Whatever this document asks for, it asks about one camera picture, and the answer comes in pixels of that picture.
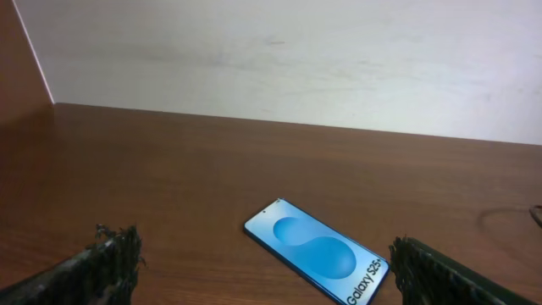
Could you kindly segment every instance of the black cable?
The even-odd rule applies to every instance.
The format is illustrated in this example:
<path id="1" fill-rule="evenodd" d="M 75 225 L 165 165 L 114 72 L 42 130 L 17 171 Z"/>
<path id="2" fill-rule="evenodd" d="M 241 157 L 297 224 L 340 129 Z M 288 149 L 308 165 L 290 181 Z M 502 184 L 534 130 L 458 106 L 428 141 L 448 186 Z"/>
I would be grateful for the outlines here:
<path id="1" fill-rule="evenodd" d="M 531 217 L 534 219 L 534 222 L 542 228 L 542 220 L 540 219 L 539 214 L 542 214 L 542 206 L 532 206 L 529 210 L 529 213 L 531 213 Z"/>

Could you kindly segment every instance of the wooden table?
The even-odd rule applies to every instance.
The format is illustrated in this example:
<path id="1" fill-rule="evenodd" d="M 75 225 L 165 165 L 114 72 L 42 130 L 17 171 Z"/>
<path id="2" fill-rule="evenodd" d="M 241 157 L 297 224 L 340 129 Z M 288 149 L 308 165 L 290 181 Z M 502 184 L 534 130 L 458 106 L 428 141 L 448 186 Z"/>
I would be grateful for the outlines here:
<path id="1" fill-rule="evenodd" d="M 68 104 L 0 131 L 0 286 L 136 223 L 134 304 L 331 304 L 241 231 L 276 197 L 542 302 L 542 147 Z M 374 304 L 401 304 L 394 277 Z"/>

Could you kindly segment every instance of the samsung galaxy phone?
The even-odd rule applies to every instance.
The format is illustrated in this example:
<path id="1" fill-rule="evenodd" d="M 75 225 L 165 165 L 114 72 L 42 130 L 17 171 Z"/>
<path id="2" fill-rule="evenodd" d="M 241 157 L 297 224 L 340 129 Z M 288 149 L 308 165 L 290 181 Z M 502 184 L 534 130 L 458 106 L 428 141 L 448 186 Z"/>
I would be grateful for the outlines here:
<path id="1" fill-rule="evenodd" d="M 369 304 L 388 273 L 385 259 L 284 199 L 250 218 L 245 232 L 339 304 Z"/>

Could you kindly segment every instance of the phone screen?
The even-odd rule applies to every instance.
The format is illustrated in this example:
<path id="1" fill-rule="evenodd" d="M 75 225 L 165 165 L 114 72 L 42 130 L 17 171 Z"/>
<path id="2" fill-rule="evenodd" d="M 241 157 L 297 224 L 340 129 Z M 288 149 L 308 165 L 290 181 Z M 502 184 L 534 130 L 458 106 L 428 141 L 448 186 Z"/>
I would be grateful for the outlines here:
<path id="1" fill-rule="evenodd" d="M 284 199 L 249 219 L 245 230 L 340 303 L 368 304 L 388 272 L 383 258 Z"/>

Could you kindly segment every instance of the white wall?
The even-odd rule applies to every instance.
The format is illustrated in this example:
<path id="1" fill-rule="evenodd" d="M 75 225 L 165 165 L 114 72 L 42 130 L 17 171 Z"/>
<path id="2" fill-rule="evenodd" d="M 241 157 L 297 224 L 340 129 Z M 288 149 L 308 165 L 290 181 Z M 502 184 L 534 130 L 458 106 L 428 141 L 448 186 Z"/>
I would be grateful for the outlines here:
<path id="1" fill-rule="evenodd" d="M 542 144 L 540 0 L 16 0 L 57 103 Z"/>

